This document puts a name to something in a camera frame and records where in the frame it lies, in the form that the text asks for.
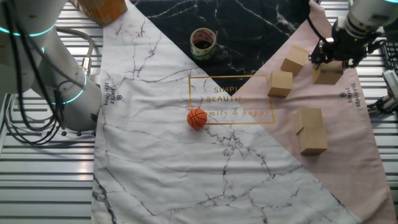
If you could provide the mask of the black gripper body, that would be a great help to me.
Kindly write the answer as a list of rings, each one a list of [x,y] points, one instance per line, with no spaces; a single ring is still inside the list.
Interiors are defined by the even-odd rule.
[[[327,58],[342,61],[344,54],[366,52],[368,45],[377,37],[376,32],[359,32],[353,28],[347,18],[337,18],[332,26],[331,40],[328,41],[328,49],[325,50]]]

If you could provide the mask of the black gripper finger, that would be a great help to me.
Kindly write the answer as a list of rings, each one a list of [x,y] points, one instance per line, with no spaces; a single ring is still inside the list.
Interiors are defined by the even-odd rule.
[[[320,65],[321,63],[328,63],[327,54],[325,50],[328,49],[328,44],[324,42],[318,42],[309,55],[309,60],[314,65]]]
[[[366,57],[366,52],[360,51],[353,54],[344,54],[342,59],[342,66],[344,69],[355,68],[360,61]]]

